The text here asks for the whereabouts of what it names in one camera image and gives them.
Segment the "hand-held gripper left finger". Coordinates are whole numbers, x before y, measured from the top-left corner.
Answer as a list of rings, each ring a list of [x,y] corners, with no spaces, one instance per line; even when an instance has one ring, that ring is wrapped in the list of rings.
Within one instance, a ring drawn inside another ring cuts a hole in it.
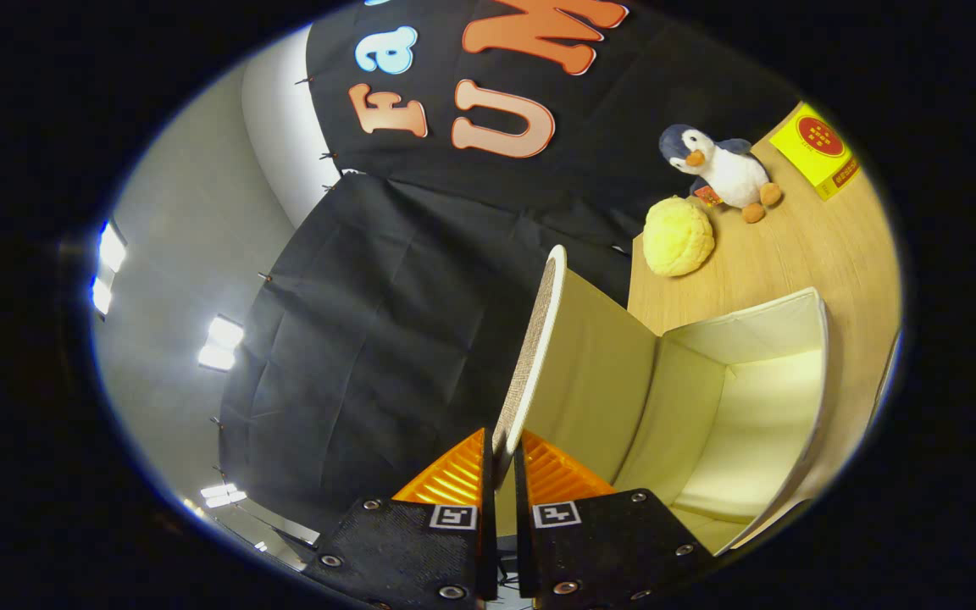
[[[496,599],[491,434],[465,437],[391,497],[358,499],[303,575],[374,609],[481,609]]]

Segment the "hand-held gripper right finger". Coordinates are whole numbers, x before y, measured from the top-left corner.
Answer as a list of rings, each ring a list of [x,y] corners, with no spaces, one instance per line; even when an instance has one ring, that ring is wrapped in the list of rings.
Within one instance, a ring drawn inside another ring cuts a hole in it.
[[[514,456],[518,585],[535,609],[655,609],[713,555],[654,491],[617,491],[550,441]]]

